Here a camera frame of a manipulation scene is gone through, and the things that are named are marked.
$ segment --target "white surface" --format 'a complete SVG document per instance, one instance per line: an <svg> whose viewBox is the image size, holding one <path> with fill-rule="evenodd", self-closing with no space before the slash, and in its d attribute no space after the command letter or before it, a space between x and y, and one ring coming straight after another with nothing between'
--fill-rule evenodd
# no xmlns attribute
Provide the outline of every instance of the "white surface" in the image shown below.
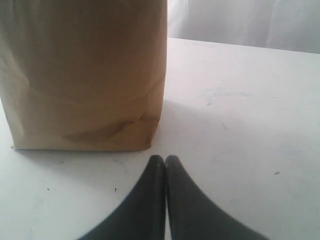
<svg viewBox="0 0 320 240"><path fill-rule="evenodd" d="M179 155L212 200L271 240L319 239L319 66L317 54L169 39L160 126L136 153L14 151L1 111L0 239L80 237L151 154Z"/></svg>
<svg viewBox="0 0 320 240"><path fill-rule="evenodd" d="M319 12L319 0L168 0L168 33L320 54Z"/></svg>

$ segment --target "white table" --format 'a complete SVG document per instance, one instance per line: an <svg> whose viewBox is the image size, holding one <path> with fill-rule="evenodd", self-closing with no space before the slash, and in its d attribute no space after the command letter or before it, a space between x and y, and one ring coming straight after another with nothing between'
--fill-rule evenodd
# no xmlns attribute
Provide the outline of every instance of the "white table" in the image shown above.
<svg viewBox="0 0 320 240"><path fill-rule="evenodd" d="M320 238L320 55L169 39L162 119L143 152L14 151L0 121L1 240L80 237L152 154L180 156L213 201L271 240Z"/></svg>

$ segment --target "brown paper bag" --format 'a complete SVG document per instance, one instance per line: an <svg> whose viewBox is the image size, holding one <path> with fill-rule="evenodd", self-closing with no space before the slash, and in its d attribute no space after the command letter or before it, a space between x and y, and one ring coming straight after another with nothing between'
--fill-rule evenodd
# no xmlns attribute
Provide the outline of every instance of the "brown paper bag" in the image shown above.
<svg viewBox="0 0 320 240"><path fill-rule="evenodd" d="M0 0L0 94L17 149L151 146L166 0Z"/></svg>

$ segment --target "paper bag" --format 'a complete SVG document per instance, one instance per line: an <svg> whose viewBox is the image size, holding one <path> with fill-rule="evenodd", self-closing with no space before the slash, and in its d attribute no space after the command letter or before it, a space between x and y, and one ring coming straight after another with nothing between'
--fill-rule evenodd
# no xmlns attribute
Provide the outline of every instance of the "paper bag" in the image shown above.
<svg viewBox="0 0 320 240"><path fill-rule="evenodd" d="M0 0L0 94L15 148L149 148L166 47L166 0Z"/></svg>

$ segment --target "white fabric backdrop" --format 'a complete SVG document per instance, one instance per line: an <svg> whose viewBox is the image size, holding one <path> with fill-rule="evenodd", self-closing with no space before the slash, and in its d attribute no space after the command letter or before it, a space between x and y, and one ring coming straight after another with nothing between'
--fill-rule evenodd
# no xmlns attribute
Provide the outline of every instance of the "white fabric backdrop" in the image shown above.
<svg viewBox="0 0 320 240"><path fill-rule="evenodd" d="M168 0L168 35L320 54L320 0Z"/></svg>

